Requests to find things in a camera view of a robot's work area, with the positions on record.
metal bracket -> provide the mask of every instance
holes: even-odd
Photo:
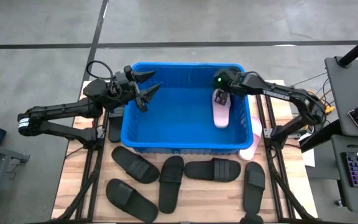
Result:
[[[264,136],[265,136],[265,138],[270,138],[270,136],[272,134],[272,131],[273,131],[272,128],[264,128]],[[290,138],[290,139],[299,139],[299,138],[301,138],[301,134],[298,133],[298,132],[295,132],[293,134],[290,134],[288,136],[288,138]]]

wooden table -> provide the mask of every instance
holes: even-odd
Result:
[[[282,80],[274,80],[271,82],[283,85]],[[249,101],[251,114],[258,116],[255,97],[249,96]],[[268,118],[269,116],[267,115],[265,101],[263,101],[263,103],[265,108],[265,117]],[[291,109],[288,102],[272,98],[272,104],[276,123],[278,125],[285,124],[292,119]],[[92,119],[75,118],[74,127],[76,128],[86,128],[91,125]],[[263,143],[263,139],[261,139],[253,158],[253,161],[258,162],[264,168],[266,175],[266,189],[264,191],[259,215],[265,222],[274,222],[277,221],[277,217]],[[288,140],[288,143],[298,144],[296,140]],[[152,184],[141,184],[132,177],[129,177],[111,158],[112,150],[116,146],[120,145],[122,144],[113,144],[106,138],[98,193],[96,197],[93,219],[94,222],[139,222],[138,219],[116,208],[107,200],[106,185],[108,181],[113,178],[125,181],[140,192],[144,197],[158,205],[159,182],[155,181]],[[81,147],[81,144],[78,141],[72,141],[68,145],[67,153],[70,153],[79,147]],[[172,155],[143,154],[142,156],[161,169],[165,160]],[[204,155],[181,156],[185,162],[208,161],[212,158],[212,156]],[[169,215],[160,212],[155,222],[238,222],[242,217],[244,217],[245,211],[242,208],[242,189],[244,185],[244,169],[247,162],[238,159],[236,155],[216,157],[239,161],[242,166],[240,176],[235,181],[230,183],[219,183],[192,180],[183,175],[178,204],[175,212]],[[71,155],[65,161],[55,205],[53,207],[52,218],[56,218],[61,215],[78,193],[81,185],[85,158],[86,150],[80,150],[76,154]],[[286,146],[283,149],[283,158],[285,161],[291,191],[295,194],[302,206],[304,206],[311,215],[317,217],[301,151],[298,148]],[[280,188],[279,192],[284,217],[288,217],[285,197]],[[89,200],[89,193],[85,200],[83,212],[84,217],[88,211],[88,203],[86,203],[87,200]]]

pink slipper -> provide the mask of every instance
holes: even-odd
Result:
[[[214,124],[217,128],[226,128],[229,125],[230,105],[229,93],[225,93],[219,89],[214,91],[212,94],[212,109]]]
[[[258,148],[259,140],[262,135],[262,124],[259,118],[251,116],[252,134],[254,135],[254,142],[248,149],[241,149],[238,152],[238,156],[243,160],[251,160],[254,157],[255,151]]]

black slide sandal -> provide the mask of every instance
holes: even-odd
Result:
[[[177,207],[184,166],[180,156],[169,157],[162,166],[158,208],[163,213],[171,214]]]
[[[230,182],[240,175],[241,165],[237,161],[213,158],[211,161],[188,162],[185,175],[191,179]]]
[[[117,208],[146,223],[152,223],[158,208],[130,185],[119,179],[111,179],[106,187],[107,199]]]
[[[265,172],[257,162],[246,165],[242,206],[247,213],[258,214],[265,190]]]
[[[118,163],[128,175],[143,184],[156,181],[160,175],[157,167],[122,146],[117,146],[111,153],[112,159]]]

